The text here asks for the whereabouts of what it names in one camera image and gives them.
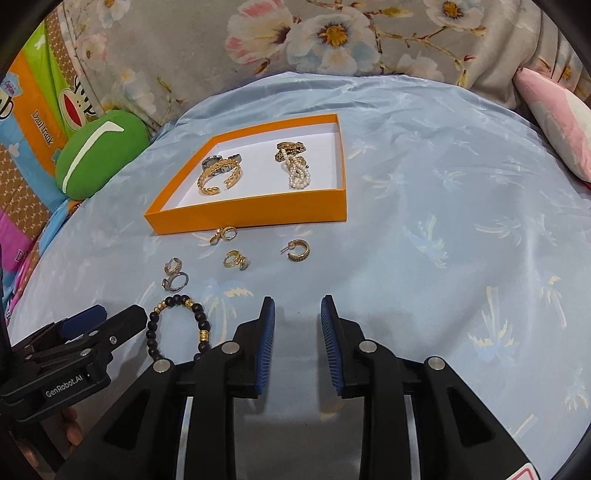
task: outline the pink pillow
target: pink pillow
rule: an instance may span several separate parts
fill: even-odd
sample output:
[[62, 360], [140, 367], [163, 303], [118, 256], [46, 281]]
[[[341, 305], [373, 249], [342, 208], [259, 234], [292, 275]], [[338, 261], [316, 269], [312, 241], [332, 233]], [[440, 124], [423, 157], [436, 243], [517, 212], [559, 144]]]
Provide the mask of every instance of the pink pillow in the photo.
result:
[[581, 180], [591, 181], [591, 110], [574, 93], [530, 69], [513, 77], [548, 141]]

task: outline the metal screw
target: metal screw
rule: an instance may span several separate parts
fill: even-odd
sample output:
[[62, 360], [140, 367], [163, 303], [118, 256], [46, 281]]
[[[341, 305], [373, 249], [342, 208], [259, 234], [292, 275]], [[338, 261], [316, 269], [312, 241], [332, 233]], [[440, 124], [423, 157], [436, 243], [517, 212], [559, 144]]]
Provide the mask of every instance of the metal screw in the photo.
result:
[[443, 370], [445, 368], [445, 360], [443, 358], [439, 358], [438, 356], [432, 356], [429, 360], [427, 360], [427, 365], [434, 370]]
[[154, 369], [155, 372], [158, 372], [159, 374], [163, 374], [164, 372], [168, 371], [168, 369], [170, 368], [170, 362], [168, 360], [166, 360], [165, 358], [162, 358], [160, 360], [156, 360], [154, 362], [154, 364], [152, 365], [152, 368]]
[[238, 350], [240, 350], [240, 345], [236, 342], [226, 342], [222, 345], [222, 352], [227, 353], [228, 355], [236, 353]]
[[374, 353], [378, 349], [378, 346], [371, 340], [364, 340], [359, 344], [359, 350], [365, 353]]

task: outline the pink fabric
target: pink fabric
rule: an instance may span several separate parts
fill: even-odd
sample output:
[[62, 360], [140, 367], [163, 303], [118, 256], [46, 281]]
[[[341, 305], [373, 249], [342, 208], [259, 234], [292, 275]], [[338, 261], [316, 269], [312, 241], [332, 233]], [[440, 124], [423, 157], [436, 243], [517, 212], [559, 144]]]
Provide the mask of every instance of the pink fabric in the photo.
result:
[[0, 244], [2, 244], [2, 269], [16, 272], [26, 257], [32, 242], [0, 210]]
[[591, 146], [585, 134], [591, 110], [576, 95], [533, 70], [517, 72], [514, 83], [564, 163], [576, 176], [591, 181]]

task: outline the gold bracelet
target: gold bracelet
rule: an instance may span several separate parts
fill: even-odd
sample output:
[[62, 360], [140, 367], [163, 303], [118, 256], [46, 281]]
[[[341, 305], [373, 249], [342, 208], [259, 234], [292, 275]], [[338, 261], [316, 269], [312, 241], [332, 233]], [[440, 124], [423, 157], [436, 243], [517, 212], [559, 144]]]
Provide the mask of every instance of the gold bracelet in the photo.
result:
[[238, 182], [240, 176], [242, 175], [242, 169], [236, 160], [226, 158], [203, 170], [199, 176], [199, 179], [197, 180], [197, 188], [201, 191], [201, 193], [204, 195], [217, 195], [221, 192], [221, 190], [217, 187], [204, 188], [203, 186], [210, 178], [214, 177], [218, 173], [223, 172], [225, 167], [232, 167], [233, 170], [232, 174], [226, 180], [224, 180], [226, 188], [231, 189], [236, 184], [236, 182]]

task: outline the colorful blanket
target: colorful blanket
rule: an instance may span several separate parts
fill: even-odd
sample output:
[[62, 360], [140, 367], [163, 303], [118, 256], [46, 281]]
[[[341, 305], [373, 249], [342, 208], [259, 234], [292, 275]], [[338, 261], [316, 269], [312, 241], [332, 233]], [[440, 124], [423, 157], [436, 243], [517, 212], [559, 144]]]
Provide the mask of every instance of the colorful blanket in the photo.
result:
[[55, 162], [96, 114], [53, 12], [0, 83], [0, 244], [7, 320], [39, 258], [78, 202], [57, 187]]

